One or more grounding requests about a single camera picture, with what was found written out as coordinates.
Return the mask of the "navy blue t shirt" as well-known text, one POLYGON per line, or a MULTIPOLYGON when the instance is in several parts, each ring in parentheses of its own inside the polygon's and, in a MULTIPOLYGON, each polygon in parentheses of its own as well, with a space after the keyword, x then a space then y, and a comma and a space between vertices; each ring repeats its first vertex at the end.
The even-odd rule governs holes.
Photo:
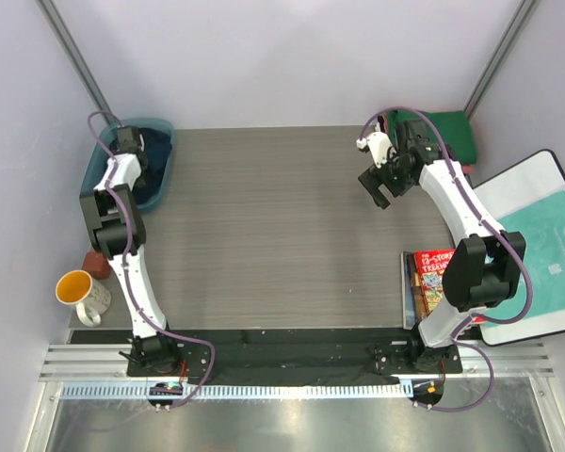
POLYGON ((143 172, 144 183, 136 183, 133 194, 137 204, 145 204, 161 189, 172 145, 170 135, 162 131, 142 127, 140 133, 144 138, 147 168, 143 172))

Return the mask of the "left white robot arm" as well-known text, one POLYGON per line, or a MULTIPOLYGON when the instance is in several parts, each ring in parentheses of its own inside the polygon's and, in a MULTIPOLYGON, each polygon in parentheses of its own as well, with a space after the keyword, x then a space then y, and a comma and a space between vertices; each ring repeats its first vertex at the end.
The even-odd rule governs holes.
POLYGON ((169 376, 180 368, 182 353, 156 301, 145 262, 146 228, 133 195, 148 168, 145 139, 128 124, 115 129, 114 148, 95 138, 107 155, 105 171, 79 201, 90 245, 115 273, 130 314, 131 350, 123 357, 135 372, 169 376))

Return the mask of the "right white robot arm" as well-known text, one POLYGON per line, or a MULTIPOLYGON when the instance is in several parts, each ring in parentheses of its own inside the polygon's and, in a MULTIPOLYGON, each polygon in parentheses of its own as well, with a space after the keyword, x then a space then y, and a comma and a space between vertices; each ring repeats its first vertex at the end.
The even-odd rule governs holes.
POLYGON ((376 206, 385 209, 390 204, 381 192, 383 187, 399 197, 420 186, 432 198, 455 242, 444 269, 418 265, 424 292, 432 292, 438 301, 412 328, 406 358, 415 371, 435 372, 462 331, 488 309, 516 295, 525 270, 525 239, 519 232, 508 232, 489 214, 442 142, 417 138, 393 144, 377 128, 362 132, 356 147, 372 157, 359 181, 376 206))

